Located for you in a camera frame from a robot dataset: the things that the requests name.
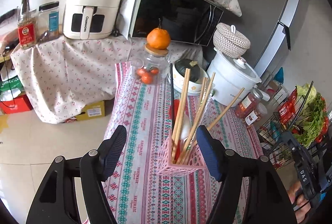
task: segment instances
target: red box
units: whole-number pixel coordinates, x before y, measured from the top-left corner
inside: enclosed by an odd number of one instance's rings
[[[15,100],[15,106],[13,100],[9,100],[7,102],[0,102],[0,107],[5,114],[26,112],[26,111],[31,111],[33,109],[28,96],[25,94],[16,97],[14,100]]]

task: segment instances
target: woven basket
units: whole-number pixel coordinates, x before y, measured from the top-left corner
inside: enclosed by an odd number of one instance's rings
[[[172,155],[172,139],[164,141],[159,149],[157,174],[170,176],[185,176],[191,174],[199,169],[206,169],[206,164],[203,155],[200,152],[198,145],[195,145],[190,153],[188,165],[174,164],[171,161]]]
[[[238,58],[250,48],[250,41],[239,31],[232,33],[231,27],[219,23],[213,35],[214,46],[225,55]]]

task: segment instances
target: floral tablecloth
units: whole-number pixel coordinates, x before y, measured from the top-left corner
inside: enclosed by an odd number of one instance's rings
[[[60,123],[90,103],[112,99],[116,92],[115,63],[130,61],[146,39],[123,36],[72,40],[61,36],[11,54],[15,70],[38,117]],[[191,58],[202,64],[202,48],[172,42],[170,61]]]
[[[217,197],[220,183],[207,170],[184,177],[157,175],[158,151],[171,133],[168,110],[170,85],[145,85],[130,72],[126,63],[117,64],[117,93],[105,139],[118,125],[127,129],[127,142],[112,176],[104,183],[110,208],[123,223],[205,223]],[[197,97],[188,97],[187,113],[196,114]],[[208,103],[203,123],[207,126],[225,107]],[[255,131],[247,132],[231,108],[211,130],[241,156],[257,158],[262,150]],[[249,180],[244,178],[235,223],[240,224],[245,210]]]

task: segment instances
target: glass jar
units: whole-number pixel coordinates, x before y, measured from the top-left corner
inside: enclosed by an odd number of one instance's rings
[[[146,44],[144,50],[131,60],[133,71],[144,84],[159,84],[168,73],[168,50],[155,49]]]
[[[38,42],[51,41],[59,37],[59,2],[39,6]]]
[[[245,119],[244,122],[247,126],[250,126],[252,123],[259,121],[263,116],[267,115],[268,110],[262,103],[258,103],[257,107],[249,113]]]
[[[235,115],[238,118],[245,118],[252,110],[256,108],[258,103],[263,99],[260,90],[252,88],[249,94],[235,108]]]
[[[23,13],[17,22],[17,31],[19,35],[20,46],[27,49],[37,43],[37,11],[36,9]]]

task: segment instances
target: black chopstick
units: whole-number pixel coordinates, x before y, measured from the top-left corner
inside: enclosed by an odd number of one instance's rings
[[[175,109],[174,109],[174,85],[173,85],[173,64],[169,65],[169,74],[170,74],[170,81],[171,81],[171,107],[172,107],[172,131],[174,129],[175,123]]]

